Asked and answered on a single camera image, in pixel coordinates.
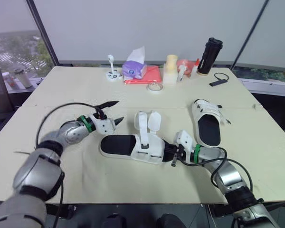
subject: black thermos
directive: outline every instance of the black thermos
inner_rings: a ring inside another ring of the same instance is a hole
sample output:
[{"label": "black thermos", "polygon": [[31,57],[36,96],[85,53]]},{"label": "black thermos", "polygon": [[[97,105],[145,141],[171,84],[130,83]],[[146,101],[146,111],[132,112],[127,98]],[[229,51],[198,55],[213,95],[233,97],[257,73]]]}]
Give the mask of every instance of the black thermos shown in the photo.
[{"label": "black thermos", "polygon": [[206,48],[203,54],[203,58],[199,63],[198,67],[199,75],[207,75],[209,73],[222,47],[223,47],[222,41],[214,39],[213,37],[209,38],[208,42],[206,43]]}]

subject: green ring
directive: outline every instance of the green ring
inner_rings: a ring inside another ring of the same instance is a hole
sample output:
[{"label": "green ring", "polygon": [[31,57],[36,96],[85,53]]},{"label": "green ring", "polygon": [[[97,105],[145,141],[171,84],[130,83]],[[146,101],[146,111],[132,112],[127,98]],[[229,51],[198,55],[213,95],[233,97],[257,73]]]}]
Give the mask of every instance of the green ring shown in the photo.
[{"label": "green ring", "polygon": [[84,116],[84,115],[81,115],[78,119],[81,120],[81,121],[84,123],[84,125],[85,125],[85,127],[87,128],[87,130],[89,131],[89,133],[91,133],[91,132],[92,132],[92,126],[91,126],[91,124],[89,124],[89,123],[86,121],[85,116]]},{"label": "green ring", "polygon": [[199,163],[199,152],[200,152],[201,145],[197,144],[195,146],[194,154],[193,154],[193,162]]}]

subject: small bottle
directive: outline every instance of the small bottle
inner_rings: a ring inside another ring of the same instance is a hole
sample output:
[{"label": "small bottle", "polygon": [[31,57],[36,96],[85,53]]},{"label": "small bottle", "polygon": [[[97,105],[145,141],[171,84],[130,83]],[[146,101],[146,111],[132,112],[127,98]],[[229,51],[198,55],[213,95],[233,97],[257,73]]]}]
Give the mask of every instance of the small bottle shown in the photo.
[{"label": "small bottle", "polygon": [[198,67],[199,67],[199,64],[200,64],[200,61],[199,61],[199,60],[200,60],[200,59],[198,58],[198,59],[195,61],[195,64],[194,64],[194,66],[193,66],[193,68],[192,68],[191,76],[190,76],[190,77],[192,77],[193,75],[196,74],[196,72],[197,72],[197,70],[198,70]]},{"label": "small bottle", "polygon": [[163,84],[173,85],[177,81],[178,72],[176,66],[177,56],[176,55],[168,55],[167,61],[163,65]]},{"label": "small bottle", "polygon": [[2,76],[3,76],[3,80],[6,81],[10,87],[15,86],[16,83],[15,83],[13,77],[9,74],[9,72],[3,72]]},{"label": "small bottle", "polygon": [[17,69],[14,71],[14,73],[24,87],[29,88],[32,86],[31,82],[28,79],[28,76],[24,73],[23,69]]}]

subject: white roller shade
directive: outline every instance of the white roller shade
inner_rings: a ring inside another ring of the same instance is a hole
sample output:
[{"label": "white roller shade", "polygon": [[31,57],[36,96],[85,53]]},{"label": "white roller shade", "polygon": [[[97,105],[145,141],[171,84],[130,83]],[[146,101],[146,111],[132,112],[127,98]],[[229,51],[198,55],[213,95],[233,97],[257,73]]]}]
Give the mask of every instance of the white roller shade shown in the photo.
[{"label": "white roller shade", "polygon": [[126,60],[145,45],[146,60],[201,57],[221,39],[218,61],[234,61],[264,0],[35,0],[60,63]]},{"label": "white roller shade", "polygon": [[37,30],[25,0],[0,0],[0,35]]},{"label": "white roller shade", "polygon": [[285,0],[269,1],[238,63],[285,67]]}]

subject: black cap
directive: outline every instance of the black cap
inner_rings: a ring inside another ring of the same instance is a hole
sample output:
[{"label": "black cap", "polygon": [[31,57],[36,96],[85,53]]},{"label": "black cap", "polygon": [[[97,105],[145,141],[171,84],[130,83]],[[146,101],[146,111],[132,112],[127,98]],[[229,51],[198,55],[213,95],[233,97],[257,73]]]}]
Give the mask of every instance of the black cap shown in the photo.
[{"label": "black cap", "polygon": [[14,73],[15,73],[16,75],[22,74],[23,72],[24,72],[24,69],[16,69],[16,70],[14,70]]}]

